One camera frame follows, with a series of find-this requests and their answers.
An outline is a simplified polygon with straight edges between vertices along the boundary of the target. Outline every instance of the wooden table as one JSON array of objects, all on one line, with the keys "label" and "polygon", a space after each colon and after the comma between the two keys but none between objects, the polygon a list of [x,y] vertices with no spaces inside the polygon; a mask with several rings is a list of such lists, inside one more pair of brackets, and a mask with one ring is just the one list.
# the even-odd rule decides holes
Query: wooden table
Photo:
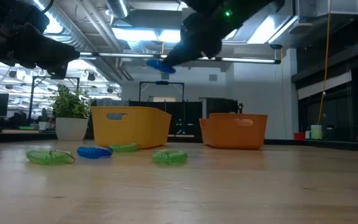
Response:
[{"label": "wooden table", "polygon": [[0,144],[0,223],[358,224],[358,152],[168,144],[188,163],[156,166],[154,150],[64,166],[26,162],[30,149],[76,155],[80,145]]}]

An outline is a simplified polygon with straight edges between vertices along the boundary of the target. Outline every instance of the plastic basket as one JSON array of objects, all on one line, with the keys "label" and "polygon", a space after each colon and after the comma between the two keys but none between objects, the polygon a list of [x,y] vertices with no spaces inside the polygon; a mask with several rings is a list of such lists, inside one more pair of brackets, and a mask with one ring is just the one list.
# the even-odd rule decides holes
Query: plastic basket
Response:
[{"label": "plastic basket", "polygon": [[138,145],[139,149],[167,143],[171,115],[156,108],[94,106],[94,140],[98,146]]},{"label": "plastic basket", "polygon": [[209,115],[200,120],[205,144],[223,149],[260,149],[264,145],[267,115],[227,114]]}]

